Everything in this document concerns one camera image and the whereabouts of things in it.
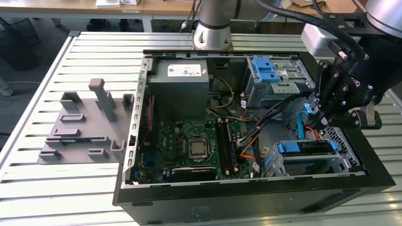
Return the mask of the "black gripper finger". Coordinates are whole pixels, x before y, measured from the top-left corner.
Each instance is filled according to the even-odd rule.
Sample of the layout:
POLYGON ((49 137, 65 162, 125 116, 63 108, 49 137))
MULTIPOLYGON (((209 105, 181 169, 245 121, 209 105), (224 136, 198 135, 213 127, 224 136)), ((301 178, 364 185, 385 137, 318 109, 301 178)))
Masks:
POLYGON ((326 127, 377 130, 383 128, 383 120, 376 105, 370 103, 360 110, 344 114, 333 113, 325 116, 324 111, 318 110, 316 114, 309 116, 309 125, 318 130, 324 130, 326 127))
POLYGON ((344 60, 321 60, 318 63, 314 96, 318 98, 316 114, 310 118, 346 118, 348 110, 341 106, 349 86, 344 84, 344 60))

